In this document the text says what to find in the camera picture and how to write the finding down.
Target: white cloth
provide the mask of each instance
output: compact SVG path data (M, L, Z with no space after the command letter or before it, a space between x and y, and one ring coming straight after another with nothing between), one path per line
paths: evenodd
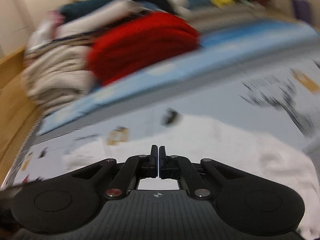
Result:
M99 141L99 149L105 141ZM165 133L117 146L104 143L104 153L93 143L85 150L79 148L65 155L63 162L67 171L110 157L123 162L132 155L150 154L152 144L164 145L167 155L182 155L194 163L212 158L294 189L305 203L301 235L307 240L320 237L320 187L312 161L266 133L247 132L211 117L185 115Z
M142 10L139 3L131 0L113 0L86 16L63 24L57 28L56 38L64 38L75 34L86 33L114 23L131 13Z
M171 5L172 9L180 17L188 17L191 14L191 11L188 9L190 3L188 0L167 0Z
M26 53L32 53L55 38L55 29L63 23L64 16L57 11L49 11L33 32L26 46Z
M95 84L84 70L86 46L62 45L39 57L21 74L26 94L49 114L88 94Z

